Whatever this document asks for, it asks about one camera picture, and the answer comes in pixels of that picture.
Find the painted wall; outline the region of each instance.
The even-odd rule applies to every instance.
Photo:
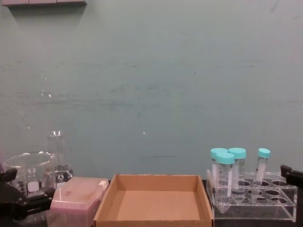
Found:
[[[0,7],[0,149],[67,133],[74,172],[202,174],[209,149],[302,169],[303,1]]]

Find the blue cap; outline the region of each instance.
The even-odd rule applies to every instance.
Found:
[[[216,153],[218,152],[225,152],[227,153],[228,152],[228,149],[226,148],[213,148],[210,150],[210,155],[212,158],[216,159]]]
[[[259,148],[258,156],[269,158],[270,157],[270,150],[266,148]]]
[[[246,158],[246,149],[244,148],[229,148],[228,152],[235,155],[235,158]]]
[[[221,164],[235,163],[235,155],[232,153],[218,152],[216,155],[216,162]]]

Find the pipette tip box lid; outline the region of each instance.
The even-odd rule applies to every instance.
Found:
[[[48,226],[90,227],[108,187],[108,179],[73,177],[55,192]]]

